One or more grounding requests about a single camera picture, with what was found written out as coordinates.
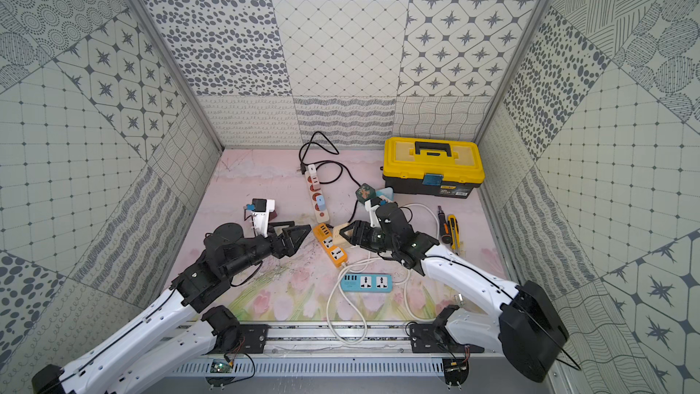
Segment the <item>orange power strip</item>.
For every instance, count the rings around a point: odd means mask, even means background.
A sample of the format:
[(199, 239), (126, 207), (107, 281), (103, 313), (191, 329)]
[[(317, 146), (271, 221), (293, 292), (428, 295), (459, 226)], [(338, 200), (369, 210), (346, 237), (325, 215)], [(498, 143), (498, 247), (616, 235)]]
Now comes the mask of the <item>orange power strip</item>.
[(327, 224), (315, 226), (313, 233), (335, 267), (340, 268), (348, 261), (346, 251), (334, 242), (333, 231)]

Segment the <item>dark green cube adapter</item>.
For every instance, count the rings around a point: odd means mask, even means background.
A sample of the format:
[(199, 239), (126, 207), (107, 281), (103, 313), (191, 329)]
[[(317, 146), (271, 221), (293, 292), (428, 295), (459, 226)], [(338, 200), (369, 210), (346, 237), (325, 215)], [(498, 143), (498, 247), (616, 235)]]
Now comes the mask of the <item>dark green cube adapter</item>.
[(355, 191), (355, 197), (359, 204), (365, 204), (367, 201), (377, 197), (376, 190), (369, 184), (361, 184)]

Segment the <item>blue white power strip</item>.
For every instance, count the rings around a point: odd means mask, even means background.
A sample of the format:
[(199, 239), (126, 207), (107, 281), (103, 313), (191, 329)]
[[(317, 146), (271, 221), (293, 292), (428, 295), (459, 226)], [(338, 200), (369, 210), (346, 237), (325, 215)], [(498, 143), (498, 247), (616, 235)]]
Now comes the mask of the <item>blue white power strip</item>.
[(340, 288), (346, 293), (390, 293), (393, 289), (391, 275), (385, 274), (345, 274), (340, 281)]

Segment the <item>light blue triangular socket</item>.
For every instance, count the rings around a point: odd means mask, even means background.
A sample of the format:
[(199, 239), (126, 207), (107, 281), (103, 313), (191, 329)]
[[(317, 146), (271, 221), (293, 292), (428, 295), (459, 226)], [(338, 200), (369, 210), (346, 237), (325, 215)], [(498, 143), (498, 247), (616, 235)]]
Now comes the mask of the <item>light blue triangular socket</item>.
[(376, 191), (377, 198), (380, 204), (394, 202), (394, 190), (391, 187), (386, 187)]

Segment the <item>beige wooden cube adapter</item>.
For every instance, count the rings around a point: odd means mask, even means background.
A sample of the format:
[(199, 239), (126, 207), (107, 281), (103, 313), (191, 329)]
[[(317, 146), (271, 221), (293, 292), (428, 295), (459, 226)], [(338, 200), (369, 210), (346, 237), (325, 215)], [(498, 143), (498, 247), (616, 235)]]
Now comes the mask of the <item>beige wooden cube adapter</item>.
[(333, 228), (333, 245), (339, 248), (350, 248), (352, 244), (341, 235), (341, 231), (349, 226), (349, 223), (339, 224)]

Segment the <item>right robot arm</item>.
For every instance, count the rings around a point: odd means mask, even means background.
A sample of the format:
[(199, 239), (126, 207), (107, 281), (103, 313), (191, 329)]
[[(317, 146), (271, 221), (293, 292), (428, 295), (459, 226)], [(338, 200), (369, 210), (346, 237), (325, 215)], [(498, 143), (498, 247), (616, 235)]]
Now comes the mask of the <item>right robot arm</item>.
[(545, 290), (532, 281), (519, 285), (470, 264), (418, 232), (394, 202), (377, 206), (375, 222), (352, 222), (339, 235), (352, 246), (387, 254), (407, 270), (441, 282), (482, 310), (471, 316), (452, 306), (436, 318), (436, 330), (458, 346), (478, 346), (499, 353), (533, 382), (546, 379), (564, 354), (570, 335)]

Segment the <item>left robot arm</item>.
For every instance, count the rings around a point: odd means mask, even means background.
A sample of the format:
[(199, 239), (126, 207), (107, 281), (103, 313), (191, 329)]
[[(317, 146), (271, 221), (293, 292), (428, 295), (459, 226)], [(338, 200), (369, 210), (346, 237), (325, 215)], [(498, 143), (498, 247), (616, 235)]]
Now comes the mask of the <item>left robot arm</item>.
[(272, 224), (267, 235), (244, 237), (239, 224), (205, 235), (200, 257), (150, 306), (101, 344), (65, 366), (48, 365), (32, 378), (36, 393), (142, 393), (191, 359), (231, 353), (241, 324), (214, 304), (236, 275), (269, 256), (292, 257), (312, 231), (308, 224)]

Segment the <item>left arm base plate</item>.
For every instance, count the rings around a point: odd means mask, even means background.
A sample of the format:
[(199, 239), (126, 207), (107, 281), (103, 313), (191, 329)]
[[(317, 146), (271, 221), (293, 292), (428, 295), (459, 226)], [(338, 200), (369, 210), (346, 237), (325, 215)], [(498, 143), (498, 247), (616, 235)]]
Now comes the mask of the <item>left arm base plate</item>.
[(214, 353), (263, 354), (269, 329), (267, 324), (242, 324), (238, 328), (229, 329), (217, 340)]

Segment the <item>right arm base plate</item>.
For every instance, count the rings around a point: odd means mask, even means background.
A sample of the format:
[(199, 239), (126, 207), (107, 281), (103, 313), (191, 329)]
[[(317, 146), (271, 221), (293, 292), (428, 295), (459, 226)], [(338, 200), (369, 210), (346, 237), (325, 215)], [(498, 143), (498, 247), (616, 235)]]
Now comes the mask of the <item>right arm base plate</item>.
[(447, 335), (437, 335), (432, 324), (417, 323), (415, 321), (408, 322), (405, 326), (405, 332), (408, 335), (411, 350), (415, 354), (428, 353), (453, 353), (455, 355), (463, 354), (466, 348), (470, 349), (471, 353), (484, 353), (485, 348), (475, 345), (459, 345)]

